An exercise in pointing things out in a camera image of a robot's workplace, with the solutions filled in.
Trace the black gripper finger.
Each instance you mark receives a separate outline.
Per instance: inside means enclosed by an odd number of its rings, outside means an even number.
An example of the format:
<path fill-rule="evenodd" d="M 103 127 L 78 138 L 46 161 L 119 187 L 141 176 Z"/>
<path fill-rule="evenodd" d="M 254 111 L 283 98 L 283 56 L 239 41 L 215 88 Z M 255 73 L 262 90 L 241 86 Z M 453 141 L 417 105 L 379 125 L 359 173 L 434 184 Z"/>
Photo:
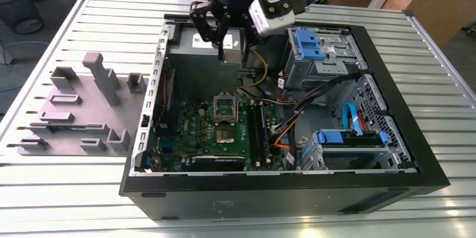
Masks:
<path fill-rule="evenodd" d="M 227 31 L 227 6 L 218 0 L 194 1 L 189 17 L 202 41 L 210 42 L 217 49 L 217 59 L 223 60 L 222 40 Z"/>
<path fill-rule="evenodd" d="M 242 39 L 242 62 L 247 62 L 249 53 L 251 49 L 255 47 L 255 43 L 258 40 L 255 27 L 253 25 L 253 21 L 249 14 L 241 15 L 242 22 L 242 31 L 243 31 L 243 39 Z"/>

